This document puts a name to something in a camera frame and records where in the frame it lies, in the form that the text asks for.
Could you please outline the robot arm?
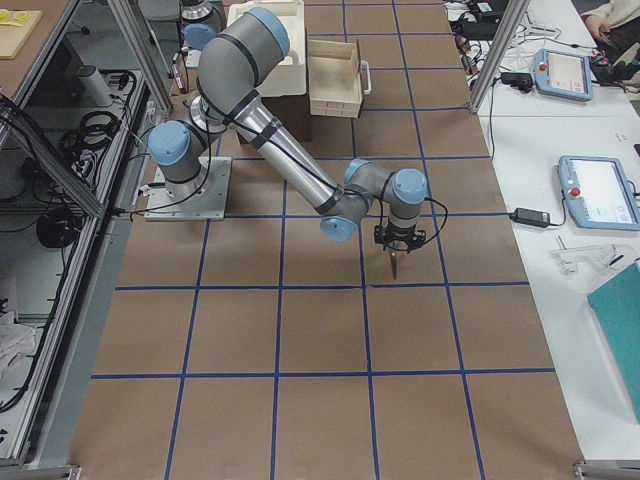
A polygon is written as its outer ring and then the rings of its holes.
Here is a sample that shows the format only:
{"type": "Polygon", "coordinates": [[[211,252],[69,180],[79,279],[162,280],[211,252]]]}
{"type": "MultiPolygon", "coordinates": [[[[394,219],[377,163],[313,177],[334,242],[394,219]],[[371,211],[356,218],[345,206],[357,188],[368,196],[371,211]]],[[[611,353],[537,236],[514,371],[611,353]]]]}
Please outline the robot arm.
{"type": "Polygon", "coordinates": [[[263,105],[257,88],[289,50],[285,26],[263,7],[249,9],[205,45],[196,79],[199,95],[188,118],[160,123],[148,137],[166,185],[201,188],[205,174],[200,155],[233,129],[320,215],[320,229],[331,240],[349,240],[379,201],[388,204],[389,215],[386,224],[375,227],[375,242],[390,249],[421,248],[428,241],[426,232],[416,227],[426,198],[421,171],[392,172],[354,159],[338,183],[263,105]]]}
{"type": "Polygon", "coordinates": [[[180,13],[184,38],[195,50],[202,50],[227,26],[222,1],[183,0],[180,13]]]}

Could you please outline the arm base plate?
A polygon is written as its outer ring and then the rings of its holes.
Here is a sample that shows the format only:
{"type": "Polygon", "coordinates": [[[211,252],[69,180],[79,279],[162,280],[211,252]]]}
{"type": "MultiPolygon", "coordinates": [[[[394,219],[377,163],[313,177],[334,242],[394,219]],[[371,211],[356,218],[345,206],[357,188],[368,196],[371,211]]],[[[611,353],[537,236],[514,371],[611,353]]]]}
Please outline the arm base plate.
{"type": "Polygon", "coordinates": [[[150,190],[144,217],[149,221],[200,221],[225,218],[232,158],[201,156],[200,172],[193,180],[176,184],[167,181],[159,167],[150,190]]]}

